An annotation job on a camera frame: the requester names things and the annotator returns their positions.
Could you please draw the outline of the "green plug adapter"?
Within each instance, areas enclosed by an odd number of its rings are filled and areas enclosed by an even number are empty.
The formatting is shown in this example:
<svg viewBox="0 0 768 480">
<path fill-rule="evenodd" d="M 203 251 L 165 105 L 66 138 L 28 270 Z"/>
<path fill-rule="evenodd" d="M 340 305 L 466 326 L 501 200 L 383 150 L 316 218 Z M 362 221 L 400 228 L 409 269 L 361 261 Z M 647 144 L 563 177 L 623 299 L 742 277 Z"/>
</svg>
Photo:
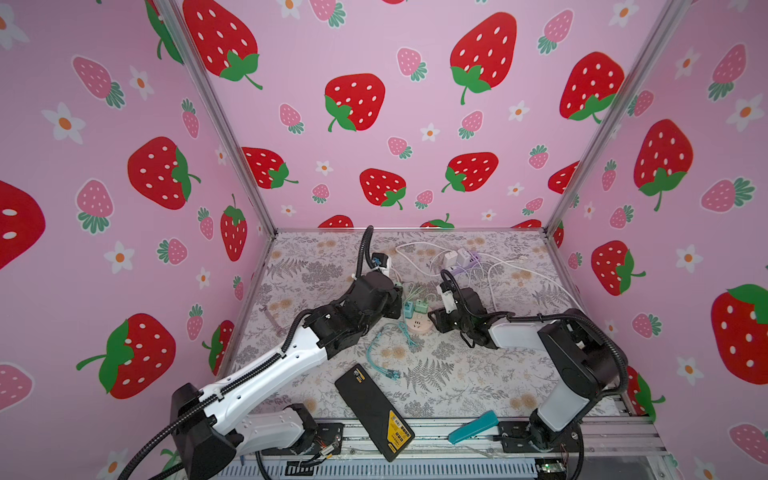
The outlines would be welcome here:
<svg viewBox="0 0 768 480">
<path fill-rule="evenodd" d="M 427 314 L 429 311 L 429 303 L 426 300 L 417 300 L 414 304 L 414 312 L 419 314 Z"/>
</svg>

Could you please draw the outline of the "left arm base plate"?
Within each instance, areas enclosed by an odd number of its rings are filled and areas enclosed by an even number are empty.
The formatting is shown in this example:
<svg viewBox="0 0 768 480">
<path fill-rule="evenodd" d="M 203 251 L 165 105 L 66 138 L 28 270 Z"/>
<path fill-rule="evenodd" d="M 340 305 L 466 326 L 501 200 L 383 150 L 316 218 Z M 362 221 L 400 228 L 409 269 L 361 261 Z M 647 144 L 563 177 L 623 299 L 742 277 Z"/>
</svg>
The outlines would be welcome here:
<svg viewBox="0 0 768 480">
<path fill-rule="evenodd" d="M 321 422 L 310 436 L 311 442 L 301 451 L 309 457 L 329 457 L 341 453 L 345 425 L 340 422 Z"/>
</svg>

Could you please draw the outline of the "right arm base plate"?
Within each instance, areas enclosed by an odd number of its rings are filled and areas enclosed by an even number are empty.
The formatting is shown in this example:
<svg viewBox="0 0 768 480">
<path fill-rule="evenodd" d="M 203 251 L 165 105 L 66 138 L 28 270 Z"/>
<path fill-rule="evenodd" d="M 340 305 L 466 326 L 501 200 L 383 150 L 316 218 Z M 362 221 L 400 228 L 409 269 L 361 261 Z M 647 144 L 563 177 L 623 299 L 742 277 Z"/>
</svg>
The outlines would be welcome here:
<svg viewBox="0 0 768 480">
<path fill-rule="evenodd" d="M 573 426 L 553 432 L 544 424 L 531 425 L 528 421 L 501 421 L 494 439 L 505 453 L 578 453 L 584 446 Z"/>
</svg>

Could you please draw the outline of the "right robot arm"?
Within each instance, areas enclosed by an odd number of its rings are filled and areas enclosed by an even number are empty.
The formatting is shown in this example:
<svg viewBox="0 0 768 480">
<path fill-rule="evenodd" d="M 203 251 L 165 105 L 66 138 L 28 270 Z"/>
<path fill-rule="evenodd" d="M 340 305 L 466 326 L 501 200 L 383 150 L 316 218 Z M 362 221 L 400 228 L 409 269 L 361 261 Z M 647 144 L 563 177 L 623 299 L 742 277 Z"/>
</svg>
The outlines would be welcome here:
<svg viewBox="0 0 768 480">
<path fill-rule="evenodd" d="M 529 416 L 526 439 L 536 449 L 553 449 L 603 398 L 627 391 L 625 353 L 581 310 L 518 317 L 487 312 L 470 288 L 444 281 L 437 291 L 443 306 L 428 317 L 438 332 L 457 331 L 470 348 L 540 350 L 549 356 L 559 380 Z"/>
</svg>

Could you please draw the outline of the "round pink power socket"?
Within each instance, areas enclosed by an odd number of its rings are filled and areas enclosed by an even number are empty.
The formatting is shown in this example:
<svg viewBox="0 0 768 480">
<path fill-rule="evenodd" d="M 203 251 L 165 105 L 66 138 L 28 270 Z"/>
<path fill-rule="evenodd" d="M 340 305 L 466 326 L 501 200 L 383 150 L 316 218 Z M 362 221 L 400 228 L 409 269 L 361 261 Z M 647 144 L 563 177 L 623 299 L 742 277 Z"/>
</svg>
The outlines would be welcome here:
<svg viewBox="0 0 768 480">
<path fill-rule="evenodd" d="M 411 334 L 425 335 L 433 330 L 433 324 L 425 314 L 414 313 L 411 318 L 405 320 L 405 323 Z"/>
</svg>

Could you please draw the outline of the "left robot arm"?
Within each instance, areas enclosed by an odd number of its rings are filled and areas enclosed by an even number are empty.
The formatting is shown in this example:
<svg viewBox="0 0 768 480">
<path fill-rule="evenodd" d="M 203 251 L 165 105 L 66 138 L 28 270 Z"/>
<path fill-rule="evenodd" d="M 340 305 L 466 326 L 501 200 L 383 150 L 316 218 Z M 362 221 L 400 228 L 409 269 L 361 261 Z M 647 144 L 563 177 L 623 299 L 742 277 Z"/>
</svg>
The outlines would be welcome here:
<svg viewBox="0 0 768 480">
<path fill-rule="evenodd" d="M 401 309 L 402 288 L 389 270 L 357 275 L 339 299 L 301 311 L 286 340 L 259 359 L 201 389 L 180 387 L 170 424 L 134 455 L 120 478 L 130 478 L 167 437 L 180 461 L 159 473 L 161 479 L 178 471 L 189 479 L 211 479 L 239 456 L 311 443 L 316 425 L 305 407 L 266 415 L 253 409 L 295 377 L 355 346 L 381 318 L 398 318 Z"/>
</svg>

